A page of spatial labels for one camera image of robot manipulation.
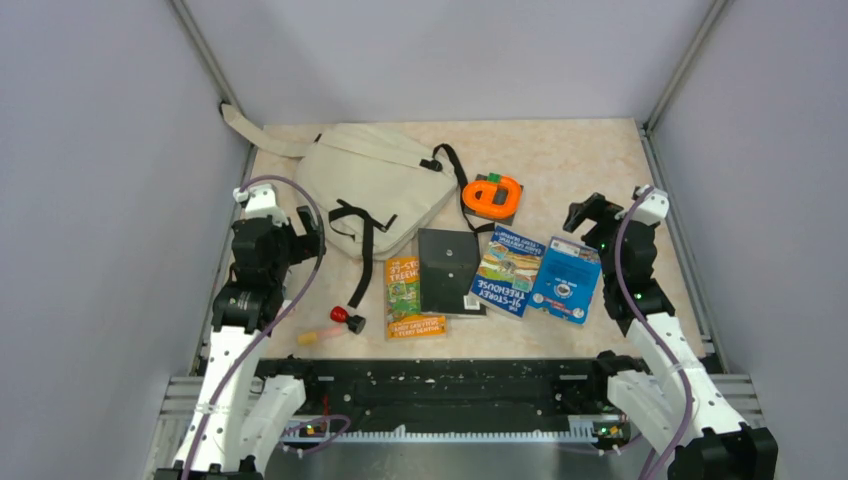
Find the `beige canvas student bag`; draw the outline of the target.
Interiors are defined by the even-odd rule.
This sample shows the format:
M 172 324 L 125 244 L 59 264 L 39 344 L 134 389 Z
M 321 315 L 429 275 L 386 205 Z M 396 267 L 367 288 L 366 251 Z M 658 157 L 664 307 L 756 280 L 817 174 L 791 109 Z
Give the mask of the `beige canvas student bag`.
M 452 146 L 427 147 L 398 131 L 361 123 L 334 125 L 310 142 L 288 142 L 259 128 L 236 107 L 219 112 L 259 149 L 295 159 L 294 181 L 315 201 L 326 240 L 363 262 L 347 305 L 358 308 L 373 266 L 405 246 L 468 177 Z

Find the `blue 91-storey treehouse book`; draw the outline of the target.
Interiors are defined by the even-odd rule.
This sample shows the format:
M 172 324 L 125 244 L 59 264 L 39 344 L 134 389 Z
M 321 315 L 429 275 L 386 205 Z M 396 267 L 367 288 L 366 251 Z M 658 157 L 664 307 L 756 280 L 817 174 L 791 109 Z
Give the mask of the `blue 91-storey treehouse book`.
M 496 225 L 469 294 L 503 315 L 521 319 L 529 304 L 547 247 Z

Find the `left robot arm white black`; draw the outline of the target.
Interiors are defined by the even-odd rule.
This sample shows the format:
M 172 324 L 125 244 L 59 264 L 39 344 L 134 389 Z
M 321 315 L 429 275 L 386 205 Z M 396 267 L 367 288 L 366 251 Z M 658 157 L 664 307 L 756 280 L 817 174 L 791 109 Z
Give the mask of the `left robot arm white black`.
M 297 210 L 305 228 L 271 216 L 233 223 L 233 261 L 213 301 L 209 358 L 185 438 L 156 479 L 261 479 L 284 428 L 295 412 L 319 404 L 320 386 L 303 375 L 266 379 L 248 403 L 260 357 L 275 326 L 303 297 L 285 298 L 293 265 L 321 261 L 326 251 L 320 217 Z

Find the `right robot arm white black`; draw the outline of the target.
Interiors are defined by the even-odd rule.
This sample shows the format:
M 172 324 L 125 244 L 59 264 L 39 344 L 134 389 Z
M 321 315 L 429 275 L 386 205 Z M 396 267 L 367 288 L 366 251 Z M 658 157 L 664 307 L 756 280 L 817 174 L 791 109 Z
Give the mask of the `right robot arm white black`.
M 669 209 L 667 194 L 651 186 L 634 190 L 630 208 L 600 193 L 569 207 L 564 231 L 594 224 L 582 239 L 600 257 L 604 306 L 641 356 L 601 353 L 587 400 L 600 412 L 620 410 L 650 444 L 642 479 L 773 479 L 775 437 L 719 390 L 654 277 L 656 230 Z

